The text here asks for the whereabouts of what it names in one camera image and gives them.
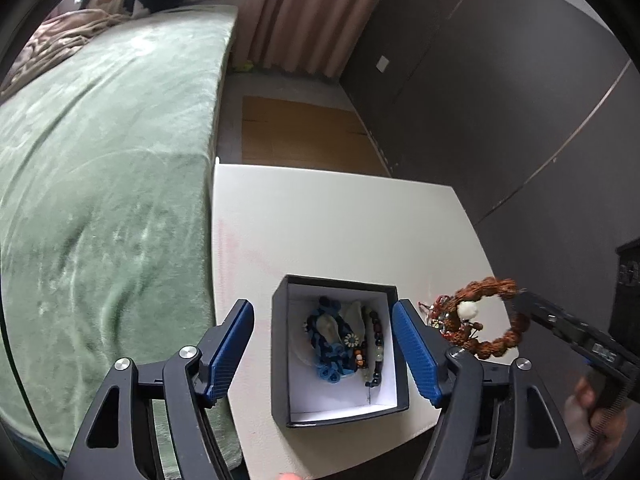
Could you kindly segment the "person's right hand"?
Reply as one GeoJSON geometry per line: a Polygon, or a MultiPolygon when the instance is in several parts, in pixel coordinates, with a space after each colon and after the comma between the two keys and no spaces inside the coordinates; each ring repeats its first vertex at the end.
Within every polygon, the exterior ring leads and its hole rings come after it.
{"type": "Polygon", "coordinates": [[[585,471],[611,460],[627,428],[625,410],[608,416],[605,410],[596,408],[596,393],[585,377],[566,399],[563,419],[585,471]]]}

